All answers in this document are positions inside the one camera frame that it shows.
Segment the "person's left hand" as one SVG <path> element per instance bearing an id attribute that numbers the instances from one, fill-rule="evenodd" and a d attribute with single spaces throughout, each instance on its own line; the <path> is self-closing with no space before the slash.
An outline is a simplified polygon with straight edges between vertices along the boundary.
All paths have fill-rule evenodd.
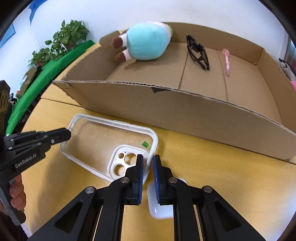
<path id="1" fill-rule="evenodd" d="M 15 177 L 14 183 L 10 186 L 11 205 L 21 211 L 26 206 L 26 194 L 22 182 L 22 175 Z"/>

